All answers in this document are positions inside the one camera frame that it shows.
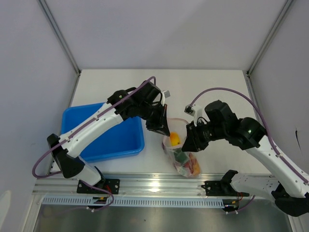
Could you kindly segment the yellow toy pepper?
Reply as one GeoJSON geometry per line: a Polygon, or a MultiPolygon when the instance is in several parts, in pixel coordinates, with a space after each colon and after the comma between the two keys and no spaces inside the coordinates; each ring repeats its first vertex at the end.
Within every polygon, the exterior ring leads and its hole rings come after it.
{"type": "Polygon", "coordinates": [[[169,140],[170,140],[171,146],[178,146],[178,145],[181,144],[181,138],[179,137],[178,133],[176,133],[176,132],[170,133],[169,140]]]}

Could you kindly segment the green toy cucumber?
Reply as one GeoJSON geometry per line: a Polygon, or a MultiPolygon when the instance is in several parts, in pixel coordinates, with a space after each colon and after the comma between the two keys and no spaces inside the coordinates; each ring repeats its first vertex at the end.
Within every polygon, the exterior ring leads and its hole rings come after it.
{"type": "Polygon", "coordinates": [[[188,153],[183,152],[182,148],[180,147],[173,149],[172,152],[173,152],[175,161],[180,163],[181,165],[183,165],[184,163],[187,163],[190,160],[188,153]]]}

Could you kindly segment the red toy strawberry bunch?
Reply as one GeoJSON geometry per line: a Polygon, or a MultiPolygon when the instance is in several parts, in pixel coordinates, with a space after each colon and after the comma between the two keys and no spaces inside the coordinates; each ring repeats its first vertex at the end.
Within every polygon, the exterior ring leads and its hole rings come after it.
{"type": "Polygon", "coordinates": [[[189,160],[186,163],[176,165],[176,170],[180,175],[187,178],[197,177],[201,173],[197,158],[192,153],[189,153],[189,160]]]}

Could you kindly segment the clear zip top bag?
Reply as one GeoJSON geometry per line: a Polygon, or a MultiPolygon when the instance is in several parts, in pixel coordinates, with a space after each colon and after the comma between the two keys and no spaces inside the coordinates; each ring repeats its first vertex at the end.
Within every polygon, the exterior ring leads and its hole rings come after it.
{"type": "Polygon", "coordinates": [[[192,152],[182,151],[186,139],[186,125],[182,118],[168,118],[170,136],[164,136],[162,148],[174,169],[186,178],[195,178],[201,174],[201,168],[192,152]]]}

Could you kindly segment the blue plastic bin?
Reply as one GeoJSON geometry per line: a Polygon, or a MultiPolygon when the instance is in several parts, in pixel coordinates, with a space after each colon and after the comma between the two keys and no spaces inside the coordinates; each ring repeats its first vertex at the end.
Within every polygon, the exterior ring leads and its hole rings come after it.
{"type": "MultiPolygon", "coordinates": [[[[66,109],[62,115],[61,133],[77,127],[103,104],[101,102],[66,109]]],[[[81,152],[81,157],[87,162],[99,162],[135,156],[143,149],[142,123],[139,117],[135,117],[106,131],[81,152]]]]}

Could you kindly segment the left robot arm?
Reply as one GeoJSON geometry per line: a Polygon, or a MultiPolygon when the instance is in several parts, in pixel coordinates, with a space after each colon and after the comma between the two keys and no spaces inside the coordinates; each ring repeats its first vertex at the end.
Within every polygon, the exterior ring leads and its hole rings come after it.
{"type": "Polygon", "coordinates": [[[102,192],[103,174],[97,167],[88,165],[80,157],[81,152],[109,129],[134,117],[145,120],[147,130],[169,136],[165,103],[168,94],[154,83],[144,81],[139,87],[114,92],[93,115],[71,131],[60,136],[49,135],[50,152],[62,175],[86,182],[93,193],[102,192]]]}

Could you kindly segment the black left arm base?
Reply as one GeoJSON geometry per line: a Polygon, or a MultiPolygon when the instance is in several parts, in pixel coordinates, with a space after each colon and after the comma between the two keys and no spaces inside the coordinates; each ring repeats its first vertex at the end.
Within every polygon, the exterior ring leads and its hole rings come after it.
{"type": "MultiPolygon", "coordinates": [[[[105,179],[105,182],[99,181],[94,185],[96,188],[100,188],[110,192],[111,194],[118,194],[120,188],[120,179],[105,179]]],[[[78,182],[77,193],[79,194],[103,194],[102,191],[88,187],[81,180],[78,182]]]]}

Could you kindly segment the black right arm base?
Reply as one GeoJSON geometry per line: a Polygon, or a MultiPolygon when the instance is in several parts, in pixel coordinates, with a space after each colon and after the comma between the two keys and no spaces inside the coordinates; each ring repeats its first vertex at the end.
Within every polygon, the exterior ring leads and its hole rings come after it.
{"type": "Polygon", "coordinates": [[[201,188],[205,190],[207,196],[249,197],[248,193],[237,192],[230,183],[223,181],[205,181],[201,188]]]}

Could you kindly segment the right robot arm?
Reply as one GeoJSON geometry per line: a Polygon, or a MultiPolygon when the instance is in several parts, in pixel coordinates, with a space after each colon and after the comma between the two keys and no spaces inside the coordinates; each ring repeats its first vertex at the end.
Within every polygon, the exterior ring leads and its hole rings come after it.
{"type": "Polygon", "coordinates": [[[205,181],[207,196],[249,196],[272,201],[284,213],[298,217],[309,211],[309,175],[301,170],[276,145],[271,145],[264,126],[257,120],[237,118],[227,103],[214,101],[205,107],[209,122],[200,120],[202,109],[195,104],[184,110],[194,117],[186,125],[183,152],[205,150],[211,141],[226,140],[263,164],[274,180],[227,171],[219,181],[205,181]]]}

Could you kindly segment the aluminium mounting rail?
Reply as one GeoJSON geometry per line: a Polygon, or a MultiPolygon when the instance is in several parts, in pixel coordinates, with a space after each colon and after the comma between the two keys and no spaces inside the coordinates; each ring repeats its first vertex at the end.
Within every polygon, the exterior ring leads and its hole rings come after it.
{"type": "MultiPolygon", "coordinates": [[[[197,198],[205,196],[201,188],[207,180],[220,180],[222,174],[201,174],[185,178],[176,174],[120,174],[109,173],[106,178],[119,179],[117,197],[197,198]]],[[[32,195],[77,195],[78,180],[65,179],[57,174],[36,181],[32,195]]]]}

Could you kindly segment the left aluminium frame post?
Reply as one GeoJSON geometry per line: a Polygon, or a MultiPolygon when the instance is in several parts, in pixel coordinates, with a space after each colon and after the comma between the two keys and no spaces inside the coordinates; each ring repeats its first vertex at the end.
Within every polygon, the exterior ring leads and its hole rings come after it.
{"type": "Polygon", "coordinates": [[[47,22],[49,23],[56,39],[58,40],[60,47],[62,48],[62,51],[64,52],[65,56],[67,57],[68,61],[70,62],[72,68],[74,69],[74,72],[77,75],[80,75],[81,70],[75,60],[75,58],[73,57],[73,54],[63,36],[63,33],[47,3],[46,0],[37,0],[37,3],[39,5],[39,7],[41,8],[47,22]]]}

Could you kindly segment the aluminium frame post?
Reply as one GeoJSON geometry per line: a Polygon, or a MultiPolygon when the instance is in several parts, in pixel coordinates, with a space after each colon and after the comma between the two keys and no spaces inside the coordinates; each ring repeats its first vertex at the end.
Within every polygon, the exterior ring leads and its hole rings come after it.
{"type": "Polygon", "coordinates": [[[264,54],[266,53],[267,49],[271,45],[272,41],[274,40],[276,34],[280,30],[280,27],[283,25],[287,15],[291,11],[295,2],[296,2],[295,0],[286,0],[284,2],[284,5],[280,9],[278,15],[276,16],[276,18],[275,18],[274,22],[272,23],[270,29],[268,30],[265,38],[263,39],[261,46],[259,47],[256,55],[254,56],[248,70],[246,71],[246,74],[249,78],[252,76],[255,68],[260,63],[260,61],[263,58],[264,54]]]}
{"type": "Polygon", "coordinates": [[[46,0],[37,0],[37,3],[39,5],[39,7],[41,8],[47,22],[49,23],[56,39],[58,40],[60,47],[62,48],[62,51],[64,52],[65,56],[67,57],[68,61],[70,62],[72,68],[74,69],[74,72],[77,75],[80,75],[81,70],[75,60],[75,58],[73,57],[73,54],[63,36],[63,33],[47,3],[46,0]]]}

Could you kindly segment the right aluminium frame post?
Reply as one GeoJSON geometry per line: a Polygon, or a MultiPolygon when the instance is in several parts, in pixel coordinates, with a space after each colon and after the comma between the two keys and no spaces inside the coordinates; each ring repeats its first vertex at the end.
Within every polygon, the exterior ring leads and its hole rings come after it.
{"type": "Polygon", "coordinates": [[[295,2],[296,2],[295,0],[286,0],[284,2],[284,5],[280,9],[278,15],[276,16],[276,18],[275,18],[274,22],[272,23],[270,29],[268,30],[265,38],[263,39],[261,46],[259,47],[256,55],[254,56],[248,70],[246,71],[246,74],[249,78],[252,76],[255,68],[260,63],[260,61],[263,58],[264,54],[266,53],[267,49],[271,45],[272,41],[274,40],[276,34],[280,30],[280,27],[283,25],[287,15],[291,11],[295,2]]]}

